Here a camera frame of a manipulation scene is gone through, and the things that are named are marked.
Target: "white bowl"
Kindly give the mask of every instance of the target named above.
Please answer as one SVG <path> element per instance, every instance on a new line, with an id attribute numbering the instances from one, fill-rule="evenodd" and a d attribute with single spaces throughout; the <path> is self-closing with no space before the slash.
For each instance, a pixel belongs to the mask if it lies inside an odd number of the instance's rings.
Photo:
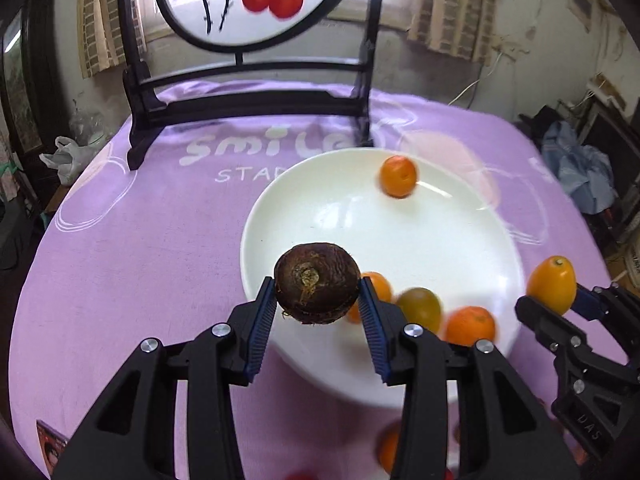
<path id="1" fill-rule="evenodd" d="M 400 293 L 431 289 L 445 314 L 479 305 L 498 324 L 497 347 L 511 349 L 519 323 L 516 300 L 524 293 L 520 257 L 502 221 L 463 180 L 412 156 L 419 180 L 408 198 L 378 187 L 378 171 L 395 155 L 350 148 L 309 158 L 262 192 L 244 226 L 240 247 L 242 286 L 255 299 L 278 258 L 297 244 L 343 247 L 361 271 L 375 270 Z M 364 330 L 341 319 L 302 325 L 278 308 L 270 341 L 295 370 L 347 399 L 401 408 L 404 387 L 388 387 L 375 374 Z M 449 400 L 455 400 L 455 388 Z"/>

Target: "curtain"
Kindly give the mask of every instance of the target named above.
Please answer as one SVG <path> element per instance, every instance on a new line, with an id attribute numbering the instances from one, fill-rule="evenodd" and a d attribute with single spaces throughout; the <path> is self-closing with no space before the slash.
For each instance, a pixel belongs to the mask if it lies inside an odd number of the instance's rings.
<path id="1" fill-rule="evenodd" d="M 418 0 L 408 37 L 431 50 L 488 62 L 496 0 Z"/>
<path id="2" fill-rule="evenodd" d="M 146 49 L 137 0 L 132 0 L 138 48 Z M 82 77 L 124 63 L 118 0 L 78 0 L 78 52 Z"/>

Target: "table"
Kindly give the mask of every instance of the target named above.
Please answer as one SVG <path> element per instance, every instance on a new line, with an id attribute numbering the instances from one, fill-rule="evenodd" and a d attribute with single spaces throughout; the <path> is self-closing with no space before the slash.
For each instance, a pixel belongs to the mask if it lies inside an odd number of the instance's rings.
<path id="1" fill-rule="evenodd" d="M 190 82 L 166 100 L 204 92 L 309 88 L 310 84 Z M 347 94 L 344 86 L 330 86 Z M 372 95 L 376 145 L 436 160 L 467 179 L 497 209 L 527 275 L 564 254 L 585 286 L 608 285 L 604 263 L 578 211 L 534 146 L 494 116 L 414 96 Z M 68 193 L 43 238 L 15 316 L 9 388 L 15 433 L 44 470 L 37 418 L 71 436 L 136 345 L 192 339 L 242 303 L 239 243 L 254 201 L 286 168 L 353 145 L 344 118 L 268 117 L 167 128 L 141 169 L 126 167 L 127 121 Z M 624 355 L 600 325 L 569 313 L 596 351 Z M 511 362 L 533 392 L 556 392 L 552 355 L 523 329 Z M 184 388 L 178 390 L 176 465 L 186 478 Z M 306 470 L 320 480 L 379 472 L 377 433 L 395 410 L 356 406 L 298 377 L 268 348 L 250 388 L 232 403 L 246 477 L 282 480 Z"/>
<path id="2" fill-rule="evenodd" d="M 71 188 L 67 186 L 58 186 L 58 189 L 51 197 L 51 200 L 49 200 L 46 208 L 44 208 L 44 212 L 49 214 L 55 213 L 60 207 L 60 204 L 62 204 L 62 201 L 66 198 L 66 194 L 69 193 L 70 189 Z"/>

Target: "mandarin orange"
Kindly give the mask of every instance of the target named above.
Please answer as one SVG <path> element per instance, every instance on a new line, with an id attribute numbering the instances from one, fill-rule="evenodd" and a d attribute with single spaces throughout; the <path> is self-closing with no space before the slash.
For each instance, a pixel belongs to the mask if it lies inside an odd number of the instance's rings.
<path id="1" fill-rule="evenodd" d="M 393 296 L 391 284 L 382 274 L 379 272 L 363 272 L 362 277 L 368 277 L 371 280 L 373 288 L 380 301 L 385 301 L 387 303 L 391 301 L 391 297 Z M 352 323 L 362 322 L 360 319 L 360 311 L 358 310 L 358 302 L 354 303 L 354 305 L 349 309 L 346 319 Z"/>
<path id="2" fill-rule="evenodd" d="M 378 463 L 388 474 L 391 474 L 391 470 L 394 468 L 399 437 L 400 429 L 395 426 L 389 429 L 380 440 L 380 446 L 378 447 Z"/>
<path id="3" fill-rule="evenodd" d="M 481 306 L 465 306 L 447 319 L 444 340 L 456 345 L 472 346 L 479 339 L 495 341 L 494 316 Z"/>
<path id="4" fill-rule="evenodd" d="M 390 156 L 380 168 L 380 187 L 394 198 L 411 195 L 417 182 L 418 169 L 405 156 Z"/>

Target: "black wooden chair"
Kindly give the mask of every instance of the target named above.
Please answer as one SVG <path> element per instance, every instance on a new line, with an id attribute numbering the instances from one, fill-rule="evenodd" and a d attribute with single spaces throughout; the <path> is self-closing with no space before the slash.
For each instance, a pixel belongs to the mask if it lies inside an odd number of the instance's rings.
<path id="1" fill-rule="evenodd" d="M 0 416 L 0 478 L 2 480 L 47 480 L 47 477 L 18 444 L 14 432 L 2 416 Z"/>

